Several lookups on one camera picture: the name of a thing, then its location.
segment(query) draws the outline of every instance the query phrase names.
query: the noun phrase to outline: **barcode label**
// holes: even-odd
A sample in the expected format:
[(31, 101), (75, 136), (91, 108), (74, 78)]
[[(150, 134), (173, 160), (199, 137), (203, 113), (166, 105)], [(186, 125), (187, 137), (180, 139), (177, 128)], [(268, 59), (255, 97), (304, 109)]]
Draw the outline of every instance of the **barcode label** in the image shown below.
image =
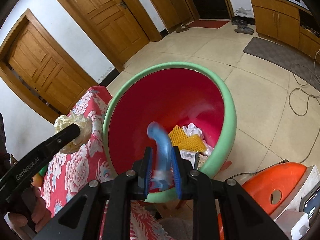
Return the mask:
[(187, 157), (189, 159), (194, 159), (195, 158), (195, 156), (193, 154), (189, 154), (189, 153), (185, 153), (185, 152), (182, 152), (181, 156)]

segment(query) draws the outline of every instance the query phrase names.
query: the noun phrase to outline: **orange plastic chair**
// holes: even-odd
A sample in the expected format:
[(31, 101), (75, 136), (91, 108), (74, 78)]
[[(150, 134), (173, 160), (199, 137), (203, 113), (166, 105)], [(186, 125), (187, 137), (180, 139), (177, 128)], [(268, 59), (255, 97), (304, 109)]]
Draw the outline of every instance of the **orange plastic chair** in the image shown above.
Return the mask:
[[(268, 215), (271, 215), (291, 193), (306, 169), (305, 165), (299, 163), (281, 163), (253, 176), (242, 187)], [(281, 198), (279, 202), (272, 204), (271, 195), (276, 190), (281, 192)], [(220, 240), (224, 240), (221, 214), (218, 215), (218, 224)]]

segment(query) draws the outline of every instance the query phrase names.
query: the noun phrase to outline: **blue plastic toy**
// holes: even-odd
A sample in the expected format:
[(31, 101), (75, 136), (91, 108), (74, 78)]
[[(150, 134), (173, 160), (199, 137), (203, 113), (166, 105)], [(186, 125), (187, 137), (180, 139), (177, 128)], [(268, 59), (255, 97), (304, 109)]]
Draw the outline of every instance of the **blue plastic toy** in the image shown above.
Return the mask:
[(151, 179), (151, 189), (167, 190), (172, 185), (171, 151), (172, 143), (167, 132), (157, 123), (148, 125), (147, 134), (157, 144), (156, 169)]

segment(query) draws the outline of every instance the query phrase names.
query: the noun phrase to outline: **door handle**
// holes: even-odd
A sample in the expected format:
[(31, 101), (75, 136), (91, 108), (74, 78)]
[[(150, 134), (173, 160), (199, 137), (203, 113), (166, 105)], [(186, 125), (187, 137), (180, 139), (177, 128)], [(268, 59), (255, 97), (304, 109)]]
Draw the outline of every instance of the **door handle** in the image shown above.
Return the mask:
[(272, 11), (273, 21), (275, 22), (275, 26), (277, 26), (277, 19), (275, 18), (275, 12)]
[(127, 9), (127, 5), (124, 3), (124, 1), (118, 3), (118, 6), (122, 6), (124, 9)]

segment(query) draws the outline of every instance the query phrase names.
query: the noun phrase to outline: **floral tablecloth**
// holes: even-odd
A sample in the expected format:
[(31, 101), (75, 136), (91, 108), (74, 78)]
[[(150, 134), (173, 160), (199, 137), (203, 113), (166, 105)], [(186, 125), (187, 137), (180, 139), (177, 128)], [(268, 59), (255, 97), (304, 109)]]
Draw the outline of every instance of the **floral tablecloth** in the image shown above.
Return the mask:
[[(74, 113), (92, 119), (92, 135), (78, 152), (70, 155), (58, 153), (49, 163), (41, 192), (53, 216), (90, 180), (105, 182), (113, 179), (102, 142), (103, 116), (111, 98), (105, 87), (91, 87), (72, 109)], [(130, 239), (172, 240), (138, 202), (132, 202), (131, 206)]]

